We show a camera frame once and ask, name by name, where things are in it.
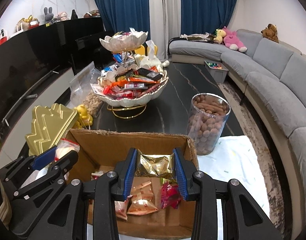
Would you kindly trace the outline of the orange snack packet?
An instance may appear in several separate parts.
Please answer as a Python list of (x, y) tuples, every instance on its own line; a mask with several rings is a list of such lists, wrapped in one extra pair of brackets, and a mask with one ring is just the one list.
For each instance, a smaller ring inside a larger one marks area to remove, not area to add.
[(130, 192), (130, 206), (127, 214), (134, 216), (143, 216), (158, 211), (155, 206), (155, 195), (152, 190), (151, 181), (145, 181), (134, 186)]

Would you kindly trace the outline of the bag of nuts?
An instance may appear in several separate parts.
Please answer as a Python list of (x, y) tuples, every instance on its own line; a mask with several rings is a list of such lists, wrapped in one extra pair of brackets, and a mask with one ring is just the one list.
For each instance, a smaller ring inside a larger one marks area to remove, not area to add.
[(90, 114), (93, 118), (98, 116), (100, 107), (103, 104), (97, 94), (95, 94), (93, 91), (89, 92), (82, 103), (86, 106), (88, 114)]

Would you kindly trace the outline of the grey storage bin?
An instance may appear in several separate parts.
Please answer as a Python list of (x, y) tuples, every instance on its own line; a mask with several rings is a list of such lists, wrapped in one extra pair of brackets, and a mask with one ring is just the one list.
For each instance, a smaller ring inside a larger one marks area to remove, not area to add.
[(204, 63), (215, 82), (224, 83), (229, 70), (220, 62), (204, 61)]

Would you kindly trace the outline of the two tier snack bowl stand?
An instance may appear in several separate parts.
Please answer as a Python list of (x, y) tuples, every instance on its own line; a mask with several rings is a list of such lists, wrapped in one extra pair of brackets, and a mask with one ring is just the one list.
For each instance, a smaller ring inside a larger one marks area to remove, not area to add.
[(112, 53), (115, 64), (102, 70), (91, 87), (120, 119), (141, 115), (169, 81), (166, 68), (170, 62), (157, 58), (158, 48), (147, 38), (147, 31), (130, 28), (100, 39), (101, 45)]

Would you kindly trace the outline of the yellow duck toy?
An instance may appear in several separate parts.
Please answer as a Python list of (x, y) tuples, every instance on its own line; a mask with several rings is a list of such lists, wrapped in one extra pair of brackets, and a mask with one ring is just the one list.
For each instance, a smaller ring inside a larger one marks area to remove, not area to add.
[(84, 104), (78, 105), (74, 109), (79, 113), (78, 122), (81, 127), (88, 128), (93, 125), (93, 117), (88, 113), (88, 108)]

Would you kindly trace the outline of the clear jar of nuts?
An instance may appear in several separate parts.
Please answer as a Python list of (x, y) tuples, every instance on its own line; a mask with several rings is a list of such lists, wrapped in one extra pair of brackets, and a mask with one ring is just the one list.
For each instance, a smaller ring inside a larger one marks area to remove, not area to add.
[(218, 95), (199, 93), (193, 96), (187, 134), (194, 140), (198, 155), (208, 155), (214, 150), (230, 112), (229, 103)]

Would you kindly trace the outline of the yellow plush toy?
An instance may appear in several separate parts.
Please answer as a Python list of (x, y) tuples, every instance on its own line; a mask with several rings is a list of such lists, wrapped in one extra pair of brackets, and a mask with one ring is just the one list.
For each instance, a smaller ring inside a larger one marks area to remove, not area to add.
[(225, 36), (226, 36), (226, 32), (223, 29), (216, 29), (215, 37), (213, 38), (213, 42), (217, 44), (222, 44)]

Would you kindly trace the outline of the red crinkled snack packet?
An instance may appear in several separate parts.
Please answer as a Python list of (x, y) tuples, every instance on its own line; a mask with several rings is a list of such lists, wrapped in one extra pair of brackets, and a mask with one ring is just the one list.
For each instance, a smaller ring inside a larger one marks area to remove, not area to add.
[(161, 188), (161, 208), (172, 207), (177, 209), (181, 202), (181, 195), (177, 184), (165, 182)]

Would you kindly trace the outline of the tv console cabinet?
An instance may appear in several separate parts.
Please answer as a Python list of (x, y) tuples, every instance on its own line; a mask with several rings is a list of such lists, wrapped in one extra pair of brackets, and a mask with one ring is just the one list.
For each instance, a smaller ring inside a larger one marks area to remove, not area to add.
[(54, 103), (67, 105), (71, 90), (69, 82), (74, 73), (71, 68), (62, 74), (53, 73), (51, 77), (37, 88), (37, 98), (25, 100), (14, 113), (15, 121), (7, 126), (7, 134), (0, 145), (0, 168), (17, 159), (25, 146), (25, 135), (31, 132), (32, 112), (35, 106), (50, 107)]

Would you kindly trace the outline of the gold lid candy container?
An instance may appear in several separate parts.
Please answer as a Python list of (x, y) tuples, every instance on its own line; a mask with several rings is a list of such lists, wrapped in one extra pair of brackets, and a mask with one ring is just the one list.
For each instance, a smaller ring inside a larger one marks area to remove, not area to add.
[(31, 132), (25, 135), (29, 155), (40, 155), (57, 145), (79, 118), (77, 109), (54, 103), (51, 107), (35, 106)]

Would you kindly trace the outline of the red white candy packet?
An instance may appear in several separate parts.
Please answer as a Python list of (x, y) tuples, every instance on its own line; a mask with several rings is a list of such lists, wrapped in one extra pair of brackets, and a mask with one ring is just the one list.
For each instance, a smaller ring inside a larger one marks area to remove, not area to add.
[(115, 212), (116, 212), (117, 218), (127, 221), (128, 220), (127, 210), (129, 206), (129, 198), (127, 198), (123, 202), (115, 201), (114, 205), (115, 205)]

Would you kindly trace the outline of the clear zip bag with cookie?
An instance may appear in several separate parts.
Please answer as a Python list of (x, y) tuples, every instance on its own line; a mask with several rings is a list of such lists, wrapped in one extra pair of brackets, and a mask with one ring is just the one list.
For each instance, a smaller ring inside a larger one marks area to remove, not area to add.
[(49, 167), (56, 163), (59, 159), (64, 157), (68, 152), (70, 151), (76, 151), (79, 152), (80, 145), (72, 142), (68, 139), (61, 139), (57, 145), (56, 154), (55, 154), (55, 160), (44, 167), (43, 169), (39, 170), (33, 170), (33, 172), (30, 174), (30, 176), (24, 181), (24, 183), (21, 185), (20, 188), (23, 188), (27, 186), (28, 184), (34, 182), (35, 180), (41, 178), (42, 176), (45, 176), (49, 170)]

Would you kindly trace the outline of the gold foil candy packet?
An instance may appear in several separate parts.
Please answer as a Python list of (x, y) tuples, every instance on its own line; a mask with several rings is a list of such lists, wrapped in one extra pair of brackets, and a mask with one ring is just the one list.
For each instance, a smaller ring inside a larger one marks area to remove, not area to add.
[(174, 154), (137, 154), (135, 175), (137, 177), (157, 177), (175, 179)]

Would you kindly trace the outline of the grey sectional sofa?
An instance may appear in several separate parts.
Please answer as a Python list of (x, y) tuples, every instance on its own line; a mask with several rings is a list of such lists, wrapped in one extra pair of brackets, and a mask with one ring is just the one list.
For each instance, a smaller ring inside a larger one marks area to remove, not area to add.
[(169, 53), (177, 62), (222, 62), (252, 103), (282, 159), (288, 178), (294, 226), (306, 224), (306, 58), (300, 51), (240, 29), (244, 53), (209, 42), (174, 38)]

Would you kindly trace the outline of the blue curtains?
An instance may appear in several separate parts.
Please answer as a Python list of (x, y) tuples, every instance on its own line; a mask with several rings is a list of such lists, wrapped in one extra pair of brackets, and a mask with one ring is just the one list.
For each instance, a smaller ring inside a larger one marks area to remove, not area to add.
[(147, 31), (156, 42), (228, 26), (237, 0), (94, 0), (108, 31)]

